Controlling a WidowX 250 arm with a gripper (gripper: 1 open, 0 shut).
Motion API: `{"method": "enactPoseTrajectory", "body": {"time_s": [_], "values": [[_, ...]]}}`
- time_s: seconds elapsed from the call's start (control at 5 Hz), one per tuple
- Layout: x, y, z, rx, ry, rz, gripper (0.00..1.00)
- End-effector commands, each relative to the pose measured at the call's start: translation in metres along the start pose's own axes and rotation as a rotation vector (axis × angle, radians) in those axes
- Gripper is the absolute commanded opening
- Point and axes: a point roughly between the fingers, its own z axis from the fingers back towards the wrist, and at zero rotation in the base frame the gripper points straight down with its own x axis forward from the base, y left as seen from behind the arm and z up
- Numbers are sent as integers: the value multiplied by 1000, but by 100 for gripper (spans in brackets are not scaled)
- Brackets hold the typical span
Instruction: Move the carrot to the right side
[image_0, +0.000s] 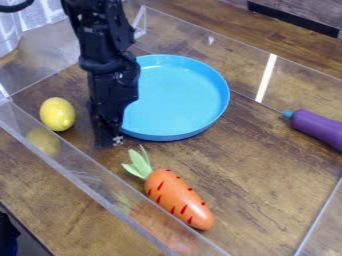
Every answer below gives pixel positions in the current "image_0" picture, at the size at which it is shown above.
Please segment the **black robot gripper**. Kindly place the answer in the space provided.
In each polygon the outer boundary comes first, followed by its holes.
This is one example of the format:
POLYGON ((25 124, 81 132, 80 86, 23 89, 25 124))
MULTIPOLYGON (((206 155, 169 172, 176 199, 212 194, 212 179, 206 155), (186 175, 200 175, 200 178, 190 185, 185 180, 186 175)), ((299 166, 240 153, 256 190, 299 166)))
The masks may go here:
POLYGON ((88 74, 90 103, 100 116, 92 119, 97 147, 114 147, 122 143, 122 136, 116 135, 113 130, 121 127, 125 107, 138 98, 138 76, 137 63, 126 64, 108 73, 88 74))

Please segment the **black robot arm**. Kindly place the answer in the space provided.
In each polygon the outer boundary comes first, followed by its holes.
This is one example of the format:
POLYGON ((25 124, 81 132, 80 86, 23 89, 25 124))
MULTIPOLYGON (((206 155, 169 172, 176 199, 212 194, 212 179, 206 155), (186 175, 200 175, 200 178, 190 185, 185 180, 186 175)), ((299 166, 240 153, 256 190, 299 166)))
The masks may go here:
POLYGON ((121 0, 61 0, 78 40, 78 66, 86 72, 89 114, 97 147, 122 143, 124 110, 138 98, 140 66, 128 51, 134 29, 121 0))

